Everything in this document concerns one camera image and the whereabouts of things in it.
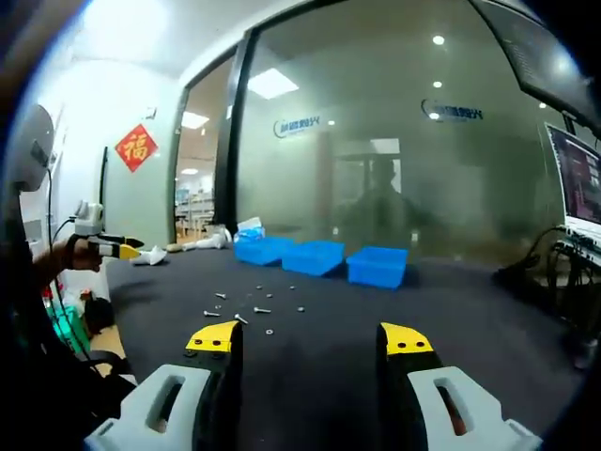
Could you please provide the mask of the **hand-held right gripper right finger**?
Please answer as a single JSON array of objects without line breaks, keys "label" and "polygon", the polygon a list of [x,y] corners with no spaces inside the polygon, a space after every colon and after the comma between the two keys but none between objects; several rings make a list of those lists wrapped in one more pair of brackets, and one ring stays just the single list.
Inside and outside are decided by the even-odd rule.
[{"label": "hand-held right gripper right finger", "polygon": [[542,440],[457,366],[445,365],[424,334],[377,327],[378,420],[384,450],[537,450]]}]

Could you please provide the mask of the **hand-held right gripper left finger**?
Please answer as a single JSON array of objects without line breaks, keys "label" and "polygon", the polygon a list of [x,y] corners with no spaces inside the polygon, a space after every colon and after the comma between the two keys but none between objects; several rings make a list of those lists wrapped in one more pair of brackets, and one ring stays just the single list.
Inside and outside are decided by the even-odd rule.
[{"label": "hand-held right gripper left finger", "polygon": [[90,433],[85,450],[235,450],[241,405],[242,322],[195,332],[178,365],[162,365]]}]

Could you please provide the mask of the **person's left hand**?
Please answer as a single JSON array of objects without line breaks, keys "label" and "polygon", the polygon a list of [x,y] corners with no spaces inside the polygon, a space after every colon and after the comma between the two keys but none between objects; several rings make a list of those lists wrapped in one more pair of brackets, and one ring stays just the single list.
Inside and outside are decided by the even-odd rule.
[{"label": "person's left hand", "polygon": [[102,257],[89,239],[72,235],[65,244],[64,266],[66,270],[99,272]]}]

